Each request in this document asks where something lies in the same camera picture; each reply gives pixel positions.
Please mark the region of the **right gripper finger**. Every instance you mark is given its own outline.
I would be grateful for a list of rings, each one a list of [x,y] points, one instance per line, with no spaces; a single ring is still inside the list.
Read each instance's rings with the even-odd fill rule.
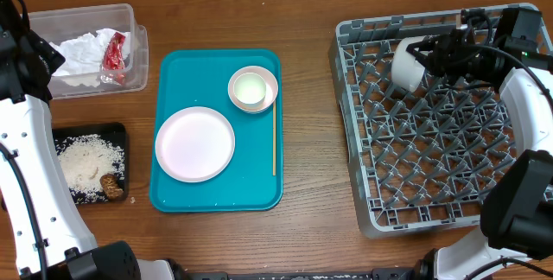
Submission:
[[[449,35],[422,35],[410,37],[406,51],[409,53],[449,51]]]
[[[417,50],[411,50],[410,54],[413,55],[415,60],[423,66],[427,73],[436,75],[439,72],[438,59],[435,52],[424,53]]]

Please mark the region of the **grey bowl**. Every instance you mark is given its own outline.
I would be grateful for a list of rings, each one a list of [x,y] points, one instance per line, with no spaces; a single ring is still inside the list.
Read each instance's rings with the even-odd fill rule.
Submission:
[[[425,67],[407,52],[411,43],[424,40],[424,36],[402,39],[394,52],[391,63],[391,80],[397,86],[409,92],[415,92],[420,86],[425,73]]]

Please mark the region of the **white napkin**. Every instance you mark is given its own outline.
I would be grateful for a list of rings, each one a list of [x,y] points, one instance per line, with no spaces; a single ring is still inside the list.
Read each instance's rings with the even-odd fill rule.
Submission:
[[[125,36],[123,57],[126,68],[125,62],[130,55],[130,32],[98,29],[95,34],[86,33],[60,44],[49,43],[65,58],[65,62],[55,71],[54,77],[62,78],[70,86],[99,86],[102,81],[101,63],[105,50],[116,32]]]

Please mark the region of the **red snack wrapper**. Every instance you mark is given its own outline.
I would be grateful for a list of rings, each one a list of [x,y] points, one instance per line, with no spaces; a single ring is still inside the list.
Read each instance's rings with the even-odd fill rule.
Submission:
[[[121,73],[121,70],[125,70],[123,57],[124,42],[125,36],[116,32],[107,44],[101,63],[103,72],[101,79],[104,83],[122,86],[125,82],[125,73]]]

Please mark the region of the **rice leftovers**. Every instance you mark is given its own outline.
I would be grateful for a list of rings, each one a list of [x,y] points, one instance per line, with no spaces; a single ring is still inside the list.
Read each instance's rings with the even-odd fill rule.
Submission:
[[[70,194],[77,205],[110,201],[100,185],[106,174],[117,177],[124,191],[124,149],[99,134],[65,137],[55,148]]]

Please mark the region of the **brown food piece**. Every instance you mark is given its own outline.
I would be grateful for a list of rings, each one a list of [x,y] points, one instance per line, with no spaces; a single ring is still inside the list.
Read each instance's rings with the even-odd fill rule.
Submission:
[[[118,186],[117,180],[113,174],[106,174],[100,178],[100,185],[108,200],[117,200],[124,194],[123,189]]]

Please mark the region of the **pink plate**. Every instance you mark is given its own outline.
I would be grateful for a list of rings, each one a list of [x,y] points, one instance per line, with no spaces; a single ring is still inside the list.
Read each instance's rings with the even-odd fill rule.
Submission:
[[[193,106],[170,116],[156,135],[156,159],[177,181],[196,183],[219,175],[230,163],[235,135],[218,111]]]

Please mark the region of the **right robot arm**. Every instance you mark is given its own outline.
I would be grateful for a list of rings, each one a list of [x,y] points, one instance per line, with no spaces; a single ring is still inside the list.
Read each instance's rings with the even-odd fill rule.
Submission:
[[[480,226],[449,247],[432,251],[415,279],[483,279],[511,265],[550,277],[535,266],[552,254],[552,58],[537,51],[536,25],[500,25],[492,42],[469,40],[471,29],[401,40],[394,83],[415,91],[425,73],[467,77],[493,85],[505,103],[517,159],[485,198]]]

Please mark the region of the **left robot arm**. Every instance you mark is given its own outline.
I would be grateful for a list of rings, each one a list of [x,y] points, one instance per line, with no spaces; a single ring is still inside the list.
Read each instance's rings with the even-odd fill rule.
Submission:
[[[48,83],[64,62],[31,30],[23,0],[1,0],[1,193],[22,279],[184,279],[172,259],[142,260],[124,241],[98,246],[54,147]]]

